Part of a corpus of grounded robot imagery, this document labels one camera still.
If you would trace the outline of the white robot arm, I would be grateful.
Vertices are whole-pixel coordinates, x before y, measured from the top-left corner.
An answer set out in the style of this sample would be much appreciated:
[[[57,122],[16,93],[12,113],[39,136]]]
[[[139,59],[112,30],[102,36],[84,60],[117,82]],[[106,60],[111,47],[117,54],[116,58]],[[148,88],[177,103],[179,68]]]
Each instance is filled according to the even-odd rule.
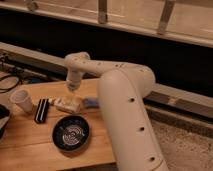
[[[75,91],[85,73],[99,78],[97,94],[119,171],[169,171],[143,98],[155,76],[144,65],[92,60],[88,53],[65,57],[67,87]]]

